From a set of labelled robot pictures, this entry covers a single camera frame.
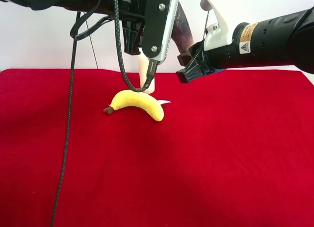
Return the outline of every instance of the yellow warning sticker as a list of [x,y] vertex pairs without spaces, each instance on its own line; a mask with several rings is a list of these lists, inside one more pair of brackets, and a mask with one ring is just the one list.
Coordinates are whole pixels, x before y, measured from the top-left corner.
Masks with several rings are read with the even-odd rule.
[[248,54],[251,53],[251,40],[252,34],[258,23],[248,25],[244,28],[239,43],[239,51],[240,54]]

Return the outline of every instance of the black cable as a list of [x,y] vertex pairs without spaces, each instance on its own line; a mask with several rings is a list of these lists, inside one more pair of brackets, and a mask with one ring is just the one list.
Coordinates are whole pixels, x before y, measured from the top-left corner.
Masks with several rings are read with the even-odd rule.
[[77,41],[82,40],[88,36],[90,36],[93,32],[95,32],[98,28],[100,28],[102,25],[112,21],[112,18],[109,16],[102,17],[96,24],[94,24],[91,28],[88,28],[86,31],[83,33],[78,34],[79,28],[87,21],[89,17],[91,17],[92,14],[96,12],[100,5],[101,0],[98,0],[97,4],[95,7],[93,7],[90,11],[85,13],[82,17],[80,17],[75,24],[73,25],[71,31],[70,31],[70,36],[72,38],[75,38]]
[[143,92],[150,86],[153,78],[147,77],[145,84],[142,88],[135,88],[132,83],[130,82],[126,70],[124,68],[123,58],[122,58],[122,51],[121,51],[121,42],[120,42],[120,23],[119,23],[119,0],[113,0],[114,4],[114,27],[115,27],[115,36],[116,36],[116,48],[118,54],[118,61],[120,66],[120,71],[123,77],[123,80],[127,84],[127,86],[135,91],[135,92]]
[[[80,18],[80,12],[77,13],[78,20]],[[52,209],[52,217],[50,226],[53,227],[55,211],[57,209],[57,203],[59,199],[60,189],[63,181],[64,171],[65,171],[65,163],[67,157],[67,150],[68,150],[68,141],[69,141],[69,132],[70,132],[70,120],[71,120],[71,103],[72,103],[72,93],[73,93],[73,81],[74,81],[74,65],[75,65],[75,56],[77,51],[77,40],[73,40],[73,49],[72,49],[72,60],[71,60],[71,71],[70,71],[70,86],[69,86],[69,96],[68,96],[68,111],[67,111],[67,124],[65,130],[65,139],[64,139],[64,148],[63,148],[63,157],[62,157],[62,166],[61,166],[61,173],[59,178],[59,183],[57,186],[57,191],[55,193],[53,209]]]

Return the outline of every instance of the screw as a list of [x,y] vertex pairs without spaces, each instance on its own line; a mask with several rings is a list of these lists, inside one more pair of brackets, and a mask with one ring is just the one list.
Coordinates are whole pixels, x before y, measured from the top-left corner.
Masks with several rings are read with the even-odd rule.
[[161,10],[161,11],[163,11],[163,10],[165,10],[165,8],[166,8],[166,6],[165,6],[165,4],[159,4],[159,10]]
[[156,52],[157,51],[157,46],[153,46],[152,47],[152,52]]

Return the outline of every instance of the orange label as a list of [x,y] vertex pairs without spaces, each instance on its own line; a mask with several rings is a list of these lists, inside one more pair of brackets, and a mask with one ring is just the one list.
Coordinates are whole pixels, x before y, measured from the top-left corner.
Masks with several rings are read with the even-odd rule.
[[244,30],[241,34],[240,42],[248,42],[252,39],[252,34],[253,34],[253,31],[254,31],[255,27],[257,26],[257,24],[258,23],[251,24],[251,25],[248,25],[244,28]]

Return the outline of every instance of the yellow banana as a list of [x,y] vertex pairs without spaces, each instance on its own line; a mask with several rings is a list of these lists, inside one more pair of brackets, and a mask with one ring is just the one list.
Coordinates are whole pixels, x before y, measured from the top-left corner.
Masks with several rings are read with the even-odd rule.
[[152,96],[143,92],[134,92],[132,90],[120,91],[113,98],[111,105],[104,109],[104,112],[111,114],[113,111],[135,106],[144,109],[153,119],[160,122],[164,113],[160,103]]

